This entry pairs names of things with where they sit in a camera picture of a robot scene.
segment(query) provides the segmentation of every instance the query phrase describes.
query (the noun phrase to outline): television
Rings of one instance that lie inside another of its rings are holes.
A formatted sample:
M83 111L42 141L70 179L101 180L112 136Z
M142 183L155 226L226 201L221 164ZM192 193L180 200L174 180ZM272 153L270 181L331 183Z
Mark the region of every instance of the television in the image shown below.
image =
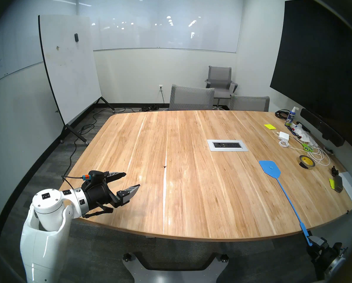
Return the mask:
M352 29L331 11L313 0L285 2L270 87L352 146Z

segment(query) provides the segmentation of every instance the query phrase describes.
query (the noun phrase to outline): green scissors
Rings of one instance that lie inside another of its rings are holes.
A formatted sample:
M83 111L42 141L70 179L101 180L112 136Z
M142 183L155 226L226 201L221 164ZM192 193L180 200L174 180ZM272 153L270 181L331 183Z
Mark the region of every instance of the green scissors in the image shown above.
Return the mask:
M314 150L311 149L311 147L309 147L307 144L302 143L302 142L299 141L297 138L294 138L294 139L301 143L301 145L303 146L303 150L305 150L306 152L314 152Z

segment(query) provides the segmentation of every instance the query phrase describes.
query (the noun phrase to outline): wall-mounted whiteboard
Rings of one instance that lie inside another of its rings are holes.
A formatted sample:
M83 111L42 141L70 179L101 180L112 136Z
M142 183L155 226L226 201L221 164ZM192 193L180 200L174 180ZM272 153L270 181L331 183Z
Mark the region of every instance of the wall-mounted whiteboard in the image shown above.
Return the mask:
M181 48L236 52L243 0L79 0L94 50Z
M76 0L14 0L0 18L0 79L42 62L39 14L76 15Z
M40 15L39 22L50 87L67 124L101 97L90 21L76 15Z

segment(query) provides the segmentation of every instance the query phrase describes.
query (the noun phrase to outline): gray carpet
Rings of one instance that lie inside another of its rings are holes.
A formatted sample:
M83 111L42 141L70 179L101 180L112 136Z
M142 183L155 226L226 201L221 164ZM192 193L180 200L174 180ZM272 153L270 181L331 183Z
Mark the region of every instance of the gray carpet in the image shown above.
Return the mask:
M93 123L90 113L77 127ZM91 141L112 115L107 109L97 114L95 128L85 134ZM58 189L61 175L69 165L76 137L69 134L30 180L15 203L0 238L0 251L23 278L25 271L20 256L21 231L33 195L46 188ZM82 141L71 168L85 149ZM315 271L306 253L302 234L262 241L211 243L146 238L112 229L72 221L66 263L60 282L134 282L121 262L122 255L132 252L148 269L200 269L213 253L227 254L229 263L217 282L313 282Z

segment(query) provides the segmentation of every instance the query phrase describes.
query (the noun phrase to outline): whiteboard cleaner bottle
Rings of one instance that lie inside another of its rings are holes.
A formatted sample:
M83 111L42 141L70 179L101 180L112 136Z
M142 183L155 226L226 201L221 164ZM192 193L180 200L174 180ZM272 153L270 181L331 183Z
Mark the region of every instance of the whiteboard cleaner bottle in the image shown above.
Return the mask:
M299 110L299 108L294 106L293 110L290 111L289 115L287 116L286 122L285 122L286 127L290 127L291 124L293 123L293 119L295 117L295 110Z

